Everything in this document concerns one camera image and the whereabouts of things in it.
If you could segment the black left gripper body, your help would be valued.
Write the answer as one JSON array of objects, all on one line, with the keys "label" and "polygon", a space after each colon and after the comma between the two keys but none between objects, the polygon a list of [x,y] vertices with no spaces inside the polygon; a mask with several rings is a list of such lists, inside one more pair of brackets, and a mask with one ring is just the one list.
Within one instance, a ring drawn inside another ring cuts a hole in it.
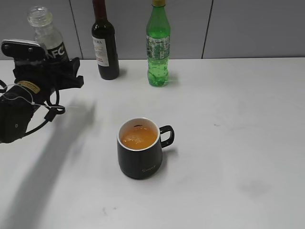
[{"label": "black left gripper body", "polygon": [[52,95],[59,93],[62,65],[47,61],[15,60],[12,95]]}]

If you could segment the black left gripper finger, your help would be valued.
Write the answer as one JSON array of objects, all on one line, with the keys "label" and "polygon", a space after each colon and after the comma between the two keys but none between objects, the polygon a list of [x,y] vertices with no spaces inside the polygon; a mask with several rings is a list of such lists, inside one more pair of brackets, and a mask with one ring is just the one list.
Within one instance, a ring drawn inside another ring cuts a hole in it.
[{"label": "black left gripper finger", "polygon": [[54,80],[54,86],[58,90],[66,90],[71,88],[82,88],[84,78],[78,74],[80,67],[80,59],[78,57],[61,62],[51,67],[51,75]]}]

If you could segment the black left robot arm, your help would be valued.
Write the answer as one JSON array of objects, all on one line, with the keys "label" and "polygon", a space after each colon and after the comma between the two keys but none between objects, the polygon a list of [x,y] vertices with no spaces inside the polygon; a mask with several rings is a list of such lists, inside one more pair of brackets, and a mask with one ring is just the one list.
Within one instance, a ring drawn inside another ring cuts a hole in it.
[{"label": "black left robot arm", "polygon": [[[1,143],[12,143],[28,136],[52,122],[55,116],[65,113],[65,107],[60,105],[59,92],[83,86],[83,76],[77,75],[79,67],[79,58],[58,64],[16,62],[12,87],[0,83]],[[28,124],[40,107],[48,110],[44,121],[29,131]]]}]

